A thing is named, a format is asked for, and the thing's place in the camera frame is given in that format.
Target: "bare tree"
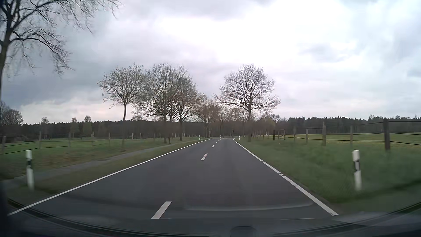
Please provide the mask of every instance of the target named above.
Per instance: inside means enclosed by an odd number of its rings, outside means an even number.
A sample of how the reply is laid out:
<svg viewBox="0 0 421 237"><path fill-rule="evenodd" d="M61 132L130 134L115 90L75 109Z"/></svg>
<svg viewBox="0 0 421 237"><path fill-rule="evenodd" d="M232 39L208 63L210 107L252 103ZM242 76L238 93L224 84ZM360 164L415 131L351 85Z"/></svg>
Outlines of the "bare tree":
<svg viewBox="0 0 421 237"><path fill-rule="evenodd" d="M135 101L145 83L143 66L134 64L129 67L117 67L103 76L105 79L99 81L98 85L104 91L102 94L104 102L111 100L113 105L123 105L123 121L125 121L127 105Z"/></svg>
<svg viewBox="0 0 421 237"><path fill-rule="evenodd" d="M41 119L41 121L40 121L40 125L42 125L42 124L49 124L50 123L50 121L48 120L48 118L47 117L43 117L42 119Z"/></svg>
<svg viewBox="0 0 421 237"><path fill-rule="evenodd" d="M142 117L158 116L163 119L163 137L167 143L168 117L173 116L173 102L179 88L181 68L174 68L168 63L153 65L146 76L144 90L138 93L133 103L133 114Z"/></svg>
<svg viewBox="0 0 421 237"><path fill-rule="evenodd" d="M197 103L199 102L199 92L196 89L196 84L190 76L184 76L179 80L180 86L176 92L173 102L174 117L179 122L180 134L183 133L183 123L189 117L197 114Z"/></svg>
<svg viewBox="0 0 421 237"><path fill-rule="evenodd" d="M263 68L251 65L241 65L237 72L225 76L221 85L221 93L214 96L220 105L235 105L248 113L248 141L251 141L251 112L253 110L270 111L280 100L276 95L270 95L274 89L274 80L268 79Z"/></svg>
<svg viewBox="0 0 421 237"><path fill-rule="evenodd" d="M4 113L5 125L21 125L24 122L21 112L9 109Z"/></svg>
<svg viewBox="0 0 421 237"><path fill-rule="evenodd" d="M197 121L202 122L205 127L205 137L209 135L209 124L215 121L218 116L218 106L213 103L205 94L200 95L200 100L197 104Z"/></svg>
<svg viewBox="0 0 421 237"><path fill-rule="evenodd" d="M92 134L92 122L89 115L85 116L85 122L83 123L83 134L87 137Z"/></svg>
<svg viewBox="0 0 421 237"><path fill-rule="evenodd" d="M75 133L79 132L79 124L77 124L77 118L72 118L72 124L70 125L70 132L75 137Z"/></svg>
<svg viewBox="0 0 421 237"><path fill-rule="evenodd" d="M224 123L229 121L230 119L230 110L226 106L220 106L218 108L218 113L216 119L219 122L219 135L223 136L222 129L224 127Z"/></svg>
<svg viewBox="0 0 421 237"><path fill-rule="evenodd" d="M89 29L89 19L98 10L113 9L118 0L3 0L0 3L0 91L6 66L13 58L34 67L30 54L37 48L51 52L56 71L69 68L66 42L57 32L60 22Z"/></svg>
<svg viewBox="0 0 421 237"><path fill-rule="evenodd" d="M50 123L50 121L48 120L47 117L43 117L40 121L40 126L41 126L41 130L43 134L47 134L48 133L48 124Z"/></svg>
<svg viewBox="0 0 421 237"><path fill-rule="evenodd" d="M0 101L0 126L4 125L4 115L6 111L10 110L10 107L6 105L4 101Z"/></svg>

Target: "road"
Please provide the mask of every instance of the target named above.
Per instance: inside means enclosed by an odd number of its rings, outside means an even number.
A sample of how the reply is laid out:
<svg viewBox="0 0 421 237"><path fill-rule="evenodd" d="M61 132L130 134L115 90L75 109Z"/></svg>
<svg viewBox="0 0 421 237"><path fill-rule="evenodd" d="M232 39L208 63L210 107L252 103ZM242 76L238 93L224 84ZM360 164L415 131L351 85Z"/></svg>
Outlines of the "road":
<svg viewBox="0 0 421 237"><path fill-rule="evenodd" d="M145 219L331 216L232 138L191 145L32 208L100 225Z"/></svg>

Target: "grass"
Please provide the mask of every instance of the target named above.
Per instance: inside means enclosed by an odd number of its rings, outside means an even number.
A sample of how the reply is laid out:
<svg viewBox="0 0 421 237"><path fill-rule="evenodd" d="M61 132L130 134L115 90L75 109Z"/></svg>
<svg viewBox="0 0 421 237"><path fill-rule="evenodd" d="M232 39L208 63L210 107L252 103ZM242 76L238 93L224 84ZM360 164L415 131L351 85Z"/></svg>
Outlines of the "grass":
<svg viewBox="0 0 421 237"><path fill-rule="evenodd" d="M198 140L197 137L184 137L183 141ZM72 164L92 160L102 160L111 156L158 147L164 144L160 138L125 140L124 150L121 149L121 139L108 140L68 140L51 139L41 142L9 143L4 155L0 156L0 178L10 179L25 174L25 150L32 149L32 166L35 171L65 167ZM171 143L179 143L179 138L171 139Z"/></svg>
<svg viewBox="0 0 421 237"><path fill-rule="evenodd" d="M140 155L110 161L96 167L86 168L83 170L74 171L72 173L59 175L54 178L49 178L36 183L35 191L30 191L26 186L21 186L16 189L7 190L6 194L8 198L16 202L29 205L49 196L69 190L73 187L85 184L116 171L139 164L141 162L150 160L170 151L174 151L197 142L199 142L199 140L175 144L173 146L163 147L160 149L154 149Z"/></svg>
<svg viewBox="0 0 421 237"><path fill-rule="evenodd" d="M354 140L382 140L382 136L354 135ZM309 138L321 139L321 135L309 135ZM353 142L351 147L349 141L327 141L326 147L323 147L320 140L309 140L306 145L305 139L296 139L294 142L291 135L287 135L286 140L278 140L277 137L275 141L272 139L269 136L264 140L254 138L251 143L246 139L239 142L279 171L333 204L356 203L357 200L373 199L379 195L384 197L385 194L391 195L404 187L421 184L421 146L418 145L391 143L391 150L386 152L383 142ZM349 135L327 135L327 139L345 140L349 139ZM421 144L419 135L391 134L391 140ZM363 183L363 190L360 192L354 190L354 163L351 153L354 149L360 151ZM383 205L377 210L386 209L389 207Z"/></svg>

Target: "overcast sky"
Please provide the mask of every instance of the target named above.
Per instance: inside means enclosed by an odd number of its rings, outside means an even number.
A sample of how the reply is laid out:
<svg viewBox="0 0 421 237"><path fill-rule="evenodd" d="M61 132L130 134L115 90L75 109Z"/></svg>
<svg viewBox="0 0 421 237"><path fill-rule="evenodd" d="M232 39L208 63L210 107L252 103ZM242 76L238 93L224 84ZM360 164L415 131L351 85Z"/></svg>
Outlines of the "overcast sky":
<svg viewBox="0 0 421 237"><path fill-rule="evenodd" d="M25 123L121 120L96 84L116 66L169 62L218 93L241 64L276 81L281 117L421 116L421 1L122 0L92 31L60 29L72 53L60 78L49 57L4 79Z"/></svg>

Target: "white lane marking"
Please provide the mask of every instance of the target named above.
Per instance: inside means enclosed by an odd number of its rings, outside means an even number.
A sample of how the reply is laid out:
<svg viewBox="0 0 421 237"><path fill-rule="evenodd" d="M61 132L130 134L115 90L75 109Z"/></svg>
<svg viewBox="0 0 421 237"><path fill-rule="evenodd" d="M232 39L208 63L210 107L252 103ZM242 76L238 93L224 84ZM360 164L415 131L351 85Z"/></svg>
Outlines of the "white lane marking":
<svg viewBox="0 0 421 237"><path fill-rule="evenodd" d="M201 161L202 160L204 160L205 158L206 158L206 156L208 155L208 153L206 153L204 156L203 156L203 158L201 159Z"/></svg>
<svg viewBox="0 0 421 237"><path fill-rule="evenodd" d="M175 151L181 150L181 149L186 148L186 147L189 147L189 146L191 146L191 145L188 145L188 146L182 147L182 148L177 149L177 150L175 150ZM96 179L96 180L94 180L94 181L91 181L91 182L89 182L89 183L85 183L85 184L80 185L80 186L78 186L78 187L75 187L75 188L69 189L69 190L64 191L64 192L62 192L62 193L56 194L56 195L54 195L54 196L52 196L52 197L46 198L46 199L41 200L41 201L39 201L39 202L32 203L31 205L28 205L28 206L26 206L26 207L23 207L23 208L21 208L21 209L18 209L18 210L14 211L14 212L11 212L11 213L7 214L7 215L13 215L13 214L16 214L16 213L18 213L18 212L20 212L20 211L23 211L23 210L25 210L25 209L31 208L31 207L33 207L33 206L35 206L35 205L38 205L38 204L40 204L40 203L43 203L43 202L48 201L48 200L50 200L50 199L53 199L53 198L55 198L55 197L61 196L61 195L63 195L63 194L66 194L66 193L71 192L71 191L73 191L73 190L76 190L76 189L78 189L78 188L82 188L83 186L86 186L86 185L88 185L88 184L94 183L94 182L96 182L96 181L100 181L101 179L107 178L107 177L109 177L109 176L111 176L111 175L115 175L115 174L117 174L117 173L120 173L120 172L122 172L122 171L125 171L125 170L128 170L128 169L130 169L130 168L136 167L136 166L138 166L138 165L141 165L141 164L143 164L143 163L149 162L149 161L151 161L151 160L155 160L156 158L160 158L161 156L168 155L169 153L173 153L173 152L175 152L175 151L170 151L170 152L168 152L168 153L166 153L166 154L163 154L163 155L157 156L157 157L155 157L155 158L152 158L152 159L147 160L147 161L145 161L145 162L142 162L142 163L140 163L140 164L136 164L136 165L134 165L134 166L130 166L129 168L125 168L125 169L122 169L122 170L120 170L120 171L114 172L114 173L112 173L112 174L106 175L106 176L104 176L104 177L101 177L101 178Z"/></svg>
<svg viewBox="0 0 421 237"><path fill-rule="evenodd" d="M317 203L321 208L323 208L325 211L327 211L329 214L331 215L337 215L337 213L332 210L330 207L328 207L326 204L324 204L323 202L321 202L319 199L317 199L315 196L313 196L311 193L307 192L305 189L303 189L301 186L299 186L298 184L296 184L294 181L292 181L290 178L286 177L284 174L282 174L281 172L279 172L277 169L275 169L274 167L270 166L268 163L264 162L262 159L258 158L255 154L251 153L251 151L247 150L247 148L245 148L244 146L242 146L241 144L239 144L238 142L235 141L235 143L237 143L238 145L240 145L242 148L244 148L244 150L248 151L251 155L253 155L254 157L256 157L257 159L259 159L261 162L265 163L267 166L269 166L272 170L276 171L276 173L278 173L282 178L284 178L285 180L287 180L290 184L292 184L294 187L296 187L298 190L300 190L303 194L305 194L307 197L309 197L311 200L313 200L315 203Z"/></svg>
<svg viewBox="0 0 421 237"><path fill-rule="evenodd" d="M165 201L164 204L158 209L158 211L155 213L155 215L151 219L159 219L161 218L162 214L164 214L165 210L168 208L168 206L171 204L171 201Z"/></svg>

